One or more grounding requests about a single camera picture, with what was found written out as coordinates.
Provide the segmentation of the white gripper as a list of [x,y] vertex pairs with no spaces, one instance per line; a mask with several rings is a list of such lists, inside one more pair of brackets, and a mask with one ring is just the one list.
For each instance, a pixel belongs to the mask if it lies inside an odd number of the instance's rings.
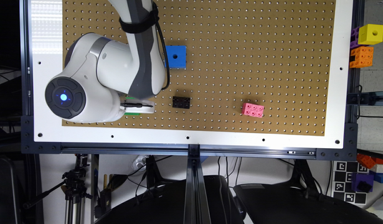
[[121,106],[124,107],[125,113],[151,114],[155,112],[154,102],[149,100],[126,98],[121,102]]

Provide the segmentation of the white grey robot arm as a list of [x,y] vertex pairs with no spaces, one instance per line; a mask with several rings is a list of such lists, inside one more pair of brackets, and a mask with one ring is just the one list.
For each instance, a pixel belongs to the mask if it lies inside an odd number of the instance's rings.
[[112,1],[127,43],[87,33],[70,46],[65,68],[47,84],[56,116],[76,123],[116,121],[125,113],[154,113],[150,100],[168,81],[152,1]]

